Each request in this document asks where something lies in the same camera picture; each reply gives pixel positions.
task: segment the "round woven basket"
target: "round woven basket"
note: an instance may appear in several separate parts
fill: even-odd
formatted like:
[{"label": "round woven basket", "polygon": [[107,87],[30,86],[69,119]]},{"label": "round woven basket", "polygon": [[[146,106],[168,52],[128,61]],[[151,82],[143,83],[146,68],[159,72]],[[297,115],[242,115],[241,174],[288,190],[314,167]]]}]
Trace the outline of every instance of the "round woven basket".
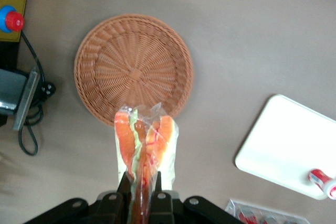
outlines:
[{"label": "round woven basket", "polygon": [[127,14],[101,22],[75,59],[75,83],[87,109],[107,125],[121,106],[161,102],[176,116],[189,98],[193,66],[181,37],[162,21]]}]

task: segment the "power cord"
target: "power cord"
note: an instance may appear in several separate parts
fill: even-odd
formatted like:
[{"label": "power cord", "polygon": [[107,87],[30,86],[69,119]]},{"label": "power cord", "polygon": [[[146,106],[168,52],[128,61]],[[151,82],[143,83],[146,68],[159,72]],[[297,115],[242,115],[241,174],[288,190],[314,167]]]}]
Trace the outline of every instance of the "power cord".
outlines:
[{"label": "power cord", "polygon": [[37,144],[35,135],[33,133],[32,126],[34,126],[34,125],[36,125],[36,124],[38,124],[42,121],[43,116],[44,116],[43,115],[43,109],[42,109],[42,103],[45,102],[50,96],[52,96],[55,93],[56,87],[53,83],[46,81],[42,65],[41,65],[40,61],[38,60],[37,55],[36,55],[33,47],[29,43],[29,41],[28,41],[27,37],[25,36],[25,34],[23,33],[23,31],[21,31],[21,36],[22,36],[22,39],[25,41],[27,47],[29,48],[29,51],[33,55],[34,60],[36,61],[36,64],[37,64],[37,67],[39,69],[40,76],[41,76],[41,85],[40,85],[40,87],[38,86],[38,88],[40,88],[40,90],[37,90],[39,92],[38,97],[35,98],[31,102],[31,105],[29,107],[29,110],[37,108],[37,112],[35,112],[34,114],[30,114],[30,115],[26,116],[25,122],[24,122],[24,126],[26,126],[28,128],[31,139],[33,140],[34,151],[33,152],[28,151],[22,143],[23,127],[19,130],[18,142],[19,142],[20,148],[22,149],[22,151],[24,153],[26,153],[29,156],[35,156],[38,152],[38,144]]}]

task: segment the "clear plastic bag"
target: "clear plastic bag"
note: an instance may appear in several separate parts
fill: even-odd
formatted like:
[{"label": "clear plastic bag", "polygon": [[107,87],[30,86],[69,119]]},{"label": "clear plastic bag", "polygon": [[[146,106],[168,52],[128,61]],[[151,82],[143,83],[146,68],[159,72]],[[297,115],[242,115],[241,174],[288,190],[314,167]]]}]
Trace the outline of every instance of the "clear plastic bag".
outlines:
[{"label": "clear plastic bag", "polygon": [[150,197],[161,171],[162,189],[171,190],[175,179],[175,153],[179,128],[157,104],[123,106],[114,118],[119,182],[128,172],[132,200],[128,223],[148,223]]}]

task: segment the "white tray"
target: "white tray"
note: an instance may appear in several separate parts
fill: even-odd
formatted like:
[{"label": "white tray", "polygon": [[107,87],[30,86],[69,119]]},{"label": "white tray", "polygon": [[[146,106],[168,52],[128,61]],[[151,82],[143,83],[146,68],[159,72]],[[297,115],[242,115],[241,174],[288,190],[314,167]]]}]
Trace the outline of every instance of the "white tray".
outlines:
[{"label": "white tray", "polygon": [[269,99],[236,157],[240,170],[314,199],[327,196],[307,179],[318,168],[336,177],[336,122],[283,95]]}]

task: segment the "black cable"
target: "black cable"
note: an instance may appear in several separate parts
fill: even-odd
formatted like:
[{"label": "black cable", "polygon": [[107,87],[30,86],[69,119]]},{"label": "black cable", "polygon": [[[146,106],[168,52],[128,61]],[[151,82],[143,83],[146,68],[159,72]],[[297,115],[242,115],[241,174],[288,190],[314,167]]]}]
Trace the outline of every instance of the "black cable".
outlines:
[{"label": "black cable", "polygon": [[[25,41],[27,47],[29,48],[31,54],[33,55],[33,57],[36,61],[37,67],[38,67],[39,72],[40,72],[42,85],[44,85],[46,81],[45,81],[45,76],[44,76],[44,72],[43,72],[43,69],[42,69],[42,65],[41,65],[40,61],[38,60],[37,55],[36,55],[33,47],[29,43],[29,41],[28,41],[27,37],[25,36],[25,34],[23,33],[23,31],[21,31],[21,36],[22,36],[23,40]],[[33,144],[34,144],[34,151],[33,152],[29,152],[22,143],[23,127],[19,130],[19,133],[18,133],[19,146],[20,146],[21,150],[29,156],[35,156],[38,152],[38,144],[37,144],[37,141],[36,141],[36,137],[33,133],[32,126],[40,123],[43,119],[43,116],[44,116],[43,109],[42,109],[41,95],[38,99],[36,99],[35,101],[33,101],[31,103],[29,109],[36,108],[36,107],[38,107],[38,111],[36,113],[34,113],[33,115],[26,116],[25,123],[24,123],[24,126],[26,126],[28,128],[31,139],[33,140]]]},{"label": "black cable", "polygon": [[27,47],[29,48],[31,54],[33,55],[33,57],[34,57],[34,59],[35,59],[35,61],[36,61],[38,70],[40,71],[40,75],[41,75],[42,82],[45,82],[46,80],[45,80],[44,72],[43,72],[43,69],[42,69],[42,65],[41,65],[40,61],[38,60],[37,55],[36,55],[36,53],[35,53],[33,47],[32,47],[31,44],[29,43],[29,41],[28,41],[26,35],[23,33],[23,31],[21,31],[21,36],[22,36],[23,40],[25,41]]}]

